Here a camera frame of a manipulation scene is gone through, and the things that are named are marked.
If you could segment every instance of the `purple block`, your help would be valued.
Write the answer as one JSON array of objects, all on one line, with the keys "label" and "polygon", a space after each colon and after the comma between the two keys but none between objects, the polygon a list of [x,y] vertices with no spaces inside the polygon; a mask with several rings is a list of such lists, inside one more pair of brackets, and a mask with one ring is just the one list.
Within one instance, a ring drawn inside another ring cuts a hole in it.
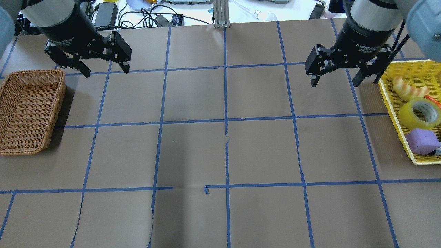
[{"label": "purple block", "polygon": [[406,140],[415,154],[426,155],[441,147],[435,132],[432,130],[415,128],[406,135]]}]

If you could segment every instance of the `empty basket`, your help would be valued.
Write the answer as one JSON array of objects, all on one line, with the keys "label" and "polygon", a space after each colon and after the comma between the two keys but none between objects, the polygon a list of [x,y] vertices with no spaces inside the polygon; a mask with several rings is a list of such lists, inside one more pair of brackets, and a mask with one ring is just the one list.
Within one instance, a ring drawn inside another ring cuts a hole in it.
[{"label": "empty basket", "polygon": [[16,71],[0,89],[0,155],[30,155],[47,148],[66,85],[58,69]]}]

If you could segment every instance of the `yellow plastic basket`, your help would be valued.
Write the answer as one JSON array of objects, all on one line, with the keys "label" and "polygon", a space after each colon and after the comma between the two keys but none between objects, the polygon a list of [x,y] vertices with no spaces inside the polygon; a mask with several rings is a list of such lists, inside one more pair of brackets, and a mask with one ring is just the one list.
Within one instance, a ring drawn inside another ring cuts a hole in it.
[{"label": "yellow plastic basket", "polygon": [[[389,116],[407,152],[407,156],[415,165],[441,164],[441,156],[413,154],[409,148],[404,136],[408,134],[410,130],[403,126],[397,117],[398,110],[406,103],[406,101],[402,100],[393,90],[392,80],[397,76],[402,76],[406,83],[415,87],[429,86],[429,95],[441,102],[441,63],[431,60],[392,62],[379,82],[380,91],[386,108],[388,109]],[[441,141],[441,126],[434,127],[432,130],[436,133],[438,140]]]}]

